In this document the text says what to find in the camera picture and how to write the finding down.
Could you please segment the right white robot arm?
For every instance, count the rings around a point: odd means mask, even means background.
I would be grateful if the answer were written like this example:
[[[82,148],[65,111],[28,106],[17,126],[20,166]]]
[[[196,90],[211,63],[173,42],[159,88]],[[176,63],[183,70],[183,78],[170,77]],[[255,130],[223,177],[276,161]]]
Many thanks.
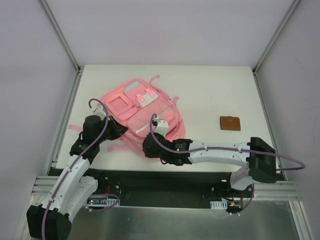
[[[238,166],[225,184],[225,192],[237,197],[255,183],[274,184],[277,181],[276,151],[259,137],[236,144],[211,144],[191,139],[169,141],[159,133],[149,133],[142,143],[145,157],[159,158],[175,166],[218,163]]]

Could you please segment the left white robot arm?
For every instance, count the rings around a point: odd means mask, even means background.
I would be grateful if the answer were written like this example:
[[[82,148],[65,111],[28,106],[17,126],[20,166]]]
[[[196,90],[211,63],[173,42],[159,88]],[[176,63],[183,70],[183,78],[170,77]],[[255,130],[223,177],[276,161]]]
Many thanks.
[[[91,169],[104,141],[124,135],[127,127],[112,116],[90,115],[70,148],[65,168],[48,195],[27,212],[29,234],[38,240],[66,240],[72,222],[91,194],[103,195],[107,187],[103,173]]]

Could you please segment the pink student backpack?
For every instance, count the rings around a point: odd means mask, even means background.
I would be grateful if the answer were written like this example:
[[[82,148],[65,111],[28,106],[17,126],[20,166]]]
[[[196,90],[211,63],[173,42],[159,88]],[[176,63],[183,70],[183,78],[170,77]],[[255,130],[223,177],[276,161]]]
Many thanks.
[[[153,114],[167,121],[169,129],[166,140],[183,139],[186,135],[183,118],[177,107],[178,97],[170,98],[164,91],[153,85],[136,78],[123,83],[109,91],[97,102],[102,105],[107,117],[113,117],[118,123],[128,130],[118,139],[121,145],[107,148],[108,152],[132,150],[143,155],[143,141],[154,126],[150,126]]]

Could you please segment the brown leather wallet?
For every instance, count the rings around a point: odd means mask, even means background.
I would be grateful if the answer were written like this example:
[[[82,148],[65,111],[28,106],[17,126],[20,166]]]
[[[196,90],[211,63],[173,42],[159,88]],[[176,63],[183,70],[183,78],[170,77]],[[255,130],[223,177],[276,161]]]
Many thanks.
[[[240,131],[241,121],[239,117],[220,116],[220,129],[227,131]]]

